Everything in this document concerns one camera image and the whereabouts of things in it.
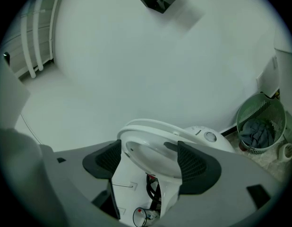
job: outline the perforated plastic basket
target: perforated plastic basket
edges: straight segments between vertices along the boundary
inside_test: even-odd
[[[241,141],[242,145],[252,154],[262,154],[273,147],[282,136],[286,126],[286,115],[283,105],[277,98],[270,99],[265,94],[250,97],[241,107],[237,115],[237,131],[241,132],[244,124],[250,119],[263,119],[273,126],[274,142],[267,148],[253,148]]]

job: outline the toilet lid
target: toilet lid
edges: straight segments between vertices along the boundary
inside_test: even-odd
[[[135,165],[158,179],[174,183],[181,183],[177,142],[203,144],[174,125],[144,119],[129,122],[118,133],[118,139],[123,152]]]

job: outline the black fisheye border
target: black fisheye border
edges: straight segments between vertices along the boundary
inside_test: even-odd
[[[0,0],[0,43],[12,19],[27,0]],[[292,34],[292,0],[268,0],[280,14]],[[264,216],[257,226],[283,224],[283,219],[292,221],[292,177],[279,201]],[[0,222],[4,225],[25,224],[43,226],[18,202],[9,190],[0,171]]]

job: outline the white wall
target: white wall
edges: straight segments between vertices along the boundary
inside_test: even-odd
[[[274,55],[276,15],[263,0],[62,0],[55,63],[88,93],[101,139],[135,118],[221,131],[257,91]]]

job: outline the button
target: button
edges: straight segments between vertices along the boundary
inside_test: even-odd
[[[204,137],[209,142],[216,142],[216,136],[212,132],[206,132],[204,134]]]

